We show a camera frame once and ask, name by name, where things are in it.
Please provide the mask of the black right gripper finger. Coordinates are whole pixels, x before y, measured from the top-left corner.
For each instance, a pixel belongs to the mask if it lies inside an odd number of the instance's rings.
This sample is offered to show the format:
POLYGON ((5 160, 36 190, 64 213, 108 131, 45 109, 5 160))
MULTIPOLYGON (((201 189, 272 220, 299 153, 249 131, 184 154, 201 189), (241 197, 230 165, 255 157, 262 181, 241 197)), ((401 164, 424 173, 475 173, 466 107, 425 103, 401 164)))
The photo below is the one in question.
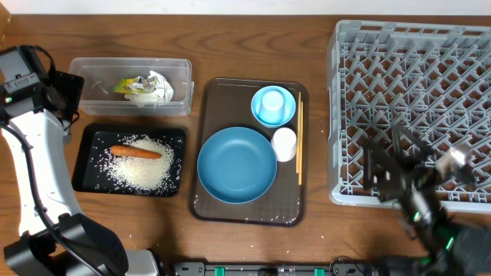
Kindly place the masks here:
POLYGON ((373 140, 368 140, 363 148, 364 168, 363 168, 363 187, 364 189, 377 188, 382 190, 386 180, 387 154, 373 140))
POLYGON ((434 153, 428 143, 401 124, 394 125, 391 134, 394 152, 390 161, 393 169, 428 168, 428 159, 434 153))

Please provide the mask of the yellow foil snack wrapper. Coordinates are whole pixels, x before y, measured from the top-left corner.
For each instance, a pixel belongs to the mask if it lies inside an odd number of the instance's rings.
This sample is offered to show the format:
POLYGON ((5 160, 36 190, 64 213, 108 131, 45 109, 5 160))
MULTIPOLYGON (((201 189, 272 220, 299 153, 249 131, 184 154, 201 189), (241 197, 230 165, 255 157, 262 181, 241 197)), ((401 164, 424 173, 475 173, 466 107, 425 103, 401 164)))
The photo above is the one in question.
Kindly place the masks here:
POLYGON ((145 78, 135 77, 120 79, 112 91, 119 94, 147 94, 149 88, 145 78))

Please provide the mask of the orange carrot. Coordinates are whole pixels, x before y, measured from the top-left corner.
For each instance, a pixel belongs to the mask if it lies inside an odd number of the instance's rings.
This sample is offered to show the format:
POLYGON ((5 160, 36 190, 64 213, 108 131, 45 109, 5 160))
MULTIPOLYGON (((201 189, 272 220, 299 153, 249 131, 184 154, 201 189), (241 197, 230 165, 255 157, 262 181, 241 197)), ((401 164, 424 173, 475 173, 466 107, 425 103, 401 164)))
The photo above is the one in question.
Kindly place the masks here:
POLYGON ((115 156, 135 157, 142 159, 159 159, 160 153, 140 149, 132 146, 112 146, 110 152, 115 156))

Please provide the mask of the white cup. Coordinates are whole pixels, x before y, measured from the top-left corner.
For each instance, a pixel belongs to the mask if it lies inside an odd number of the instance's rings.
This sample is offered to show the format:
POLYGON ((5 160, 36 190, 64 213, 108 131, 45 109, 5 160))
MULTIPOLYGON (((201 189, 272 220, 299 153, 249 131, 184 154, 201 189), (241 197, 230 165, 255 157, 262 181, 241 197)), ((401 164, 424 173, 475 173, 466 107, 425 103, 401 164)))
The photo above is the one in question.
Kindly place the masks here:
POLYGON ((280 163, 288 162, 296 155, 296 133, 288 127, 279 128, 273 134, 271 145, 275 151, 276 159, 280 163))

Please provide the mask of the white paper napkin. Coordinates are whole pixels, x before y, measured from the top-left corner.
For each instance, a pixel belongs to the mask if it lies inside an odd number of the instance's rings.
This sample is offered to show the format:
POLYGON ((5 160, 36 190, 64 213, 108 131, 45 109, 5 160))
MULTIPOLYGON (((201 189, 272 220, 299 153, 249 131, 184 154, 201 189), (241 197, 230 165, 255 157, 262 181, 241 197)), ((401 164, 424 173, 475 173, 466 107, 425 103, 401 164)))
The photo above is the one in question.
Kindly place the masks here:
POLYGON ((150 71, 148 77, 136 77, 127 85, 130 92, 124 97, 138 107, 150 104, 159 106, 169 103, 174 94, 174 89, 166 78, 156 71, 150 71))

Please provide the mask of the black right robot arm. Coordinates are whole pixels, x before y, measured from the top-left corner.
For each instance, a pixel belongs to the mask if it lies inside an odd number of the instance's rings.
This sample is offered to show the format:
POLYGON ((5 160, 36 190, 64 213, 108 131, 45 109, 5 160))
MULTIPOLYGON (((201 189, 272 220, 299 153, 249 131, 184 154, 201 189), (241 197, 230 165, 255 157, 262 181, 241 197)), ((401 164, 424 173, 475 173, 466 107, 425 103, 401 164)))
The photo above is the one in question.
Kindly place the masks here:
POLYGON ((465 150, 449 148, 426 166, 433 148, 402 125, 392 129, 392 154, 374 140, 363 147, 363 187, 377 189, 380 202, 397 203, 406 233, 427 250, 421 258, 388 256, 365 268, 366 275, 477 275, 490 271, 490 228, 455 222, 436 187, 454 178, 475 184, 465 150))

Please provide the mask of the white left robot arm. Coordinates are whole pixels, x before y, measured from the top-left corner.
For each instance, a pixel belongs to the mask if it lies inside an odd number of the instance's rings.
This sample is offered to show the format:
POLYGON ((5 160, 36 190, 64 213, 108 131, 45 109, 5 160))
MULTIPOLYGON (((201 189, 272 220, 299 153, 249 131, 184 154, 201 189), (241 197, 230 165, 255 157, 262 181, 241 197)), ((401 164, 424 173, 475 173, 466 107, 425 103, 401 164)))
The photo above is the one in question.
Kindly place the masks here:
POLYGON ((64 116, 83 80, 70 74, 7 73, 1 128, 21 196, 20 239, 5 246, 18 275, 158 275, 151 251, 127 250, 84 215, 64 158, 64 116))

